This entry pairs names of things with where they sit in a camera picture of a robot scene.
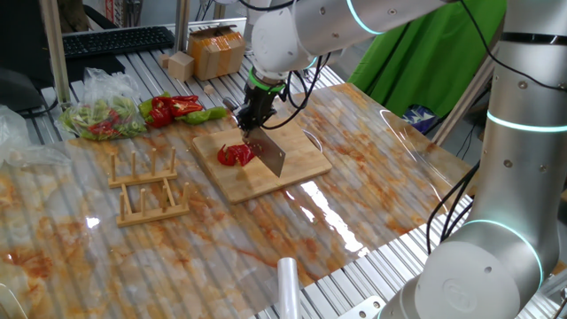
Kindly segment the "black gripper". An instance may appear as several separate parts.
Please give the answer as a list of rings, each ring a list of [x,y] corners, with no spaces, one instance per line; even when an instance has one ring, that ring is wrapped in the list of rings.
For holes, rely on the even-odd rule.
[[[276,110],[273,101],[284,86],[263,89],[259,86],[253,88],[245,86],[244,104],[235,111],[237,125],[246,136],[253,127],[270,131],[276,125]]]

